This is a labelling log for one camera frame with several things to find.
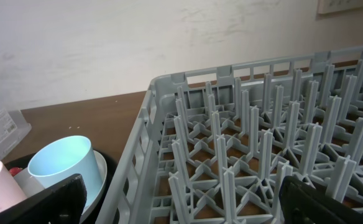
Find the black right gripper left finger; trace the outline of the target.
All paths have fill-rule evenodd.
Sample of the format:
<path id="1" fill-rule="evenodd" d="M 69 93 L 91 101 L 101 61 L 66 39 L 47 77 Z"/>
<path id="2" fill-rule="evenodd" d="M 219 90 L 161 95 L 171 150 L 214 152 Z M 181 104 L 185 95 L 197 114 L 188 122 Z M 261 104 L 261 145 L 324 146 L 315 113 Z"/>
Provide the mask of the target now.
<path id="1" fill-rule="evenodd" d="M 0 223 L 79 224 L 87 190 L 81 174 L 73 174 L 0 213 Z"/>

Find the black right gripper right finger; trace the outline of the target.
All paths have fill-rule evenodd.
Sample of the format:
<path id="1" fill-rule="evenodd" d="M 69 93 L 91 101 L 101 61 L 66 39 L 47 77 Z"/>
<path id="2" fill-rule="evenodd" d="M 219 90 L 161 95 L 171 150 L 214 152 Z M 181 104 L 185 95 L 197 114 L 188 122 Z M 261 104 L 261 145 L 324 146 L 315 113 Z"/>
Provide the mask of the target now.
<path id="1" fill-rule="evenodd" d="M 363 214 L 286 176 L 278 194 L 285 224 L 363 224 Z"/>

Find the light blue plastic cup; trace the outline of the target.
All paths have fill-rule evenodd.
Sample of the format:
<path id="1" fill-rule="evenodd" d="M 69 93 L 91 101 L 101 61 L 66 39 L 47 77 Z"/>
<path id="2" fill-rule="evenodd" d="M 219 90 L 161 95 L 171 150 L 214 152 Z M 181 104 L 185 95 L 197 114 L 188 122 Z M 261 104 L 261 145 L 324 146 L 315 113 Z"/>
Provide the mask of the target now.
<path id="1" fill-rule="evenodd" d="M 81 174 L 87 190 L 86 206 L 93 203 L 103 184 L 91 141 L 85 136 L 68 136 L 43 147 L 29 161 L 27 170 L 45 188 Z"/>

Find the red snack wrapper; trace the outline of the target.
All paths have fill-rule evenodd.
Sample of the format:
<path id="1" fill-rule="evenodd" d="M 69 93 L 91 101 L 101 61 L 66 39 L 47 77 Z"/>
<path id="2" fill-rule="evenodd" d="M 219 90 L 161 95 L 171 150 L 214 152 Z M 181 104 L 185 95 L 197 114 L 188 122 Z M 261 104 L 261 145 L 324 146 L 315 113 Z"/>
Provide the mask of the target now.
<path id="1" fill-rule="evenodd" d="M 18 173 L 22 172 L 23 168 L 20 167 L 13 167 L 9 169 L 10 174 L 14 177 L 16 176 Z"/>

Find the grey plastic dishwasher rack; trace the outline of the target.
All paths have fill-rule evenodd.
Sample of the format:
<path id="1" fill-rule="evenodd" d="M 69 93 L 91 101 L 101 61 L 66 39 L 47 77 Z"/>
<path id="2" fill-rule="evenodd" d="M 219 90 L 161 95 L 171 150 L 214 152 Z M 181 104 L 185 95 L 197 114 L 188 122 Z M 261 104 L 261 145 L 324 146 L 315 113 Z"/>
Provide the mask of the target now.
<path id="1" fill-rule="evenodd" d="M 98 223 L 285 223 L 286 176 L 363 214 L 363 46 L 154 78 Z"/>

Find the round black tray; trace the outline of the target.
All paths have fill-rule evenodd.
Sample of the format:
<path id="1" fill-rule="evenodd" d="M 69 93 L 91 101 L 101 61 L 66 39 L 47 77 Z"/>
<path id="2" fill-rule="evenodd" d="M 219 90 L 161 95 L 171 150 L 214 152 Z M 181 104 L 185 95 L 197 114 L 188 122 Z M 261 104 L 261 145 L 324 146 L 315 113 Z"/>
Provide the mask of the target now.
<path id="1" fill-rule="evenodd" d="M 107 155 L 104 152 L 96 151 L 94 150 L 96 161 L 98 162 L 99 172 L 101 177 L 104 179 L 104 182 L 102 184 L 101 190 L 94 198 L 94 201 L 91 205 L 89 205 L 86 209 L 84 209 L 81 218 L 80 223 L 95 223 L 98 213 L 102 207 L 102 204 L 104 202 L 104 198 L 108 192 L 109 185 L 113 179 L 113 175 L 116 171 L 117 162 Z M 10 170 L 12 168 L 20 168 L 21 175 L 19 175 L 19 179 L 22 179 L 22 184 L 20 184 L 20 181 L 17 180 L 16 182 L 21 186 L 22 190 L 26 193 L 27 196 L 32 196 L 32 192 L 37 193 L 38 190 L 26 190 L 25 188 L 28 186 L 28 180 L 31 178 L 31 175 L 27 172 L 27 165 L 29 161 L 33 158 L 35 153 L 28 154 L 26 156 L 20 157 L 18 159 L 15 159 L 13 161 L 5 163 L 5 167 Z"/>

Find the clear plastic storage bin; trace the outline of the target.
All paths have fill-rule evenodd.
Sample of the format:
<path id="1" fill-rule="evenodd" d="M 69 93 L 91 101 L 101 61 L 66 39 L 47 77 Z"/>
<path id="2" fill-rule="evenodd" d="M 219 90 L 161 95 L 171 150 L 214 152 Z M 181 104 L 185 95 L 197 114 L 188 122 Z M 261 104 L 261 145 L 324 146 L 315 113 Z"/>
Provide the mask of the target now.
<path id="1" fill-rule="evenodd" d="M 0 110 L 0 160 L 5 158 L 30 132 L 32 126 L 20 110 Z"/>

